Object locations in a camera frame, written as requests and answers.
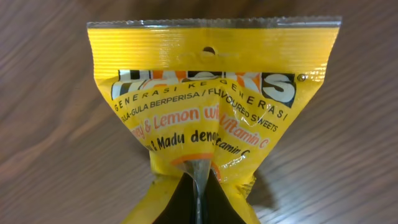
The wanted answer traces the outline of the yellow sweets bag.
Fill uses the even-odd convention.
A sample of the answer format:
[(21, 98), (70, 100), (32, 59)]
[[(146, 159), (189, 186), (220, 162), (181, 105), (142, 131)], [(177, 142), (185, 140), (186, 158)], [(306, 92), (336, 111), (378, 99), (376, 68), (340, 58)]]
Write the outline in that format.
[(182, 175), (197, 222), (212, 170), (246, 223), (254, 173), (325, 79), (339, 16), (89, 22), (95, 83), (155, 174), (126, 223), (153, 223)]

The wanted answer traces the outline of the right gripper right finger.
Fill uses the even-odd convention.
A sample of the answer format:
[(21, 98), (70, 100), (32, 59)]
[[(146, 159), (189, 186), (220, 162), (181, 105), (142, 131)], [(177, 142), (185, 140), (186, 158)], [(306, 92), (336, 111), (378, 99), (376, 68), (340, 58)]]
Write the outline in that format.
[(230, 204), (212, 170), (206, 183), (204, 200), (205, 224), (246, 224)]

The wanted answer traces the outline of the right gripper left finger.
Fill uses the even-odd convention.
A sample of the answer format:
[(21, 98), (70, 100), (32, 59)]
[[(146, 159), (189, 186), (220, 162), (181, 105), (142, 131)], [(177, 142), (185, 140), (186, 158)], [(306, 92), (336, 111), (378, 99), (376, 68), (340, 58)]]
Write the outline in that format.
[(182, 175), (171, 199), (153, 224), (196, 224), (197, 193), (193, 178)]

